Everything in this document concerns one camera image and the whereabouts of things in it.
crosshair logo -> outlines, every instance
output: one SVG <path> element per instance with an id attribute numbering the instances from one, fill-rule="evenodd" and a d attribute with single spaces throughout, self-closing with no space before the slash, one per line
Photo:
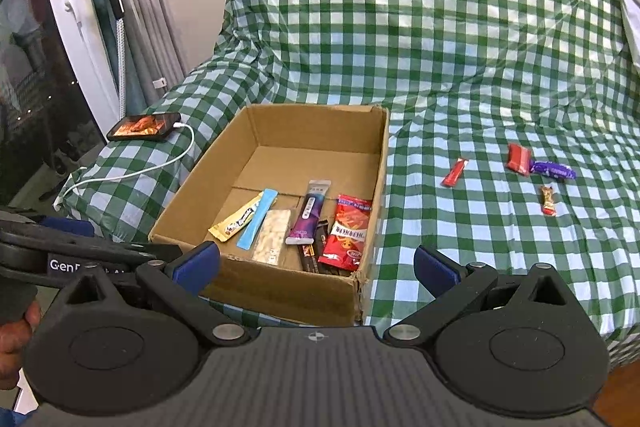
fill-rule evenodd
<path id="1" fill-rule="evenodd" d="M 313 333 L 311 333 L 310 335 L 307 335 L 306 337 L 310 341 L 315 342 L 316 344 L 328 338 L 327 335 L 325 335 L 324 333 L 321 333 L 320 331 L 314 331 Z"/>

cardboard box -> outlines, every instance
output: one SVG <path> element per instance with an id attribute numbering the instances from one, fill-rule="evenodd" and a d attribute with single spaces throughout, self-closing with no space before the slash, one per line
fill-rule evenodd
<path id="1" fill-rule="evenodd" d="M 273 104 L 245 107 L 203 155 L 149 239 L 183 251 L 213 239 L 208 229 L 265 188 L 271 208 L 290 208 L 293 224 L 309 180 L 331 180 L 322 218 L 332 224 L 339 194 L 373 200 L 360 268 L 350 277 L 302 271 L 297 247 L 284 246 L 280 265 L 256 263 L 226 243 L 218 277 L 204 292 L 216 301 L 318 326 L 350 326 L 362 315 L 366 281 L 384 192 L 388 112 L 376 106 Z"/>

purple candy wrapper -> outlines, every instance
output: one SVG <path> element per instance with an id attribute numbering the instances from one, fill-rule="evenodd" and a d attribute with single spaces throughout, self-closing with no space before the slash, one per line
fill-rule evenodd
<path id="1" fill-rule="evenodd" d="M 566 165 L 560 165 L 553 162 L 534 162 L 529 163 L 529 170 L 537 174 L 542 174 L 556 180 L 575 180 L 575 171 Z"/>
<path id="2" fill-rule="evenodd" d="M 305 203 L 302 205 L 300 215 L 295 225 L 286 238 L 287 245 L 312 245 L 316 234 L 316 227 L 320 220 L 320 211 L 324 203 L 331 181 L 311 180 L 306 188 Z"/>

teal curtain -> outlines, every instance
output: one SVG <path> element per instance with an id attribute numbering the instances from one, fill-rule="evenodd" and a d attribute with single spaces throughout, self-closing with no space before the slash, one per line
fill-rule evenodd
<path id="1" fill-rule="evenodd" d="M 109 0 L 92 0 L 94 2 L 95 14 L 100 25 L 102 40 L 107 50 L 111 71 L 118 89 L 118 52 L 116 47 L 116 21 L 113 17 Z M 127 68 L 127 114 L 140 114 L 155 100 L 146 100 L 140 80 L 136 72 L 133 57 L 129 45 L 126 45 L 126 68 Z"/>

ribbed gray surface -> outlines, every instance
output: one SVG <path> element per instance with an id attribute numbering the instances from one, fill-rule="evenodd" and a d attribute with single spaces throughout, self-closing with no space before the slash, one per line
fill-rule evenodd
<path id="1" fill-rule="evenodd" d="M 312 341 L 309 335 L 322 333 Z M 582 411 L 554 420 L 508 419 L 451 394 L 413 349 L 380 343 L 370 328 L 264 328 L 214 351 L 180 393 L 112 418 L 41 407 L 26 427 L 596 427 Z"/>

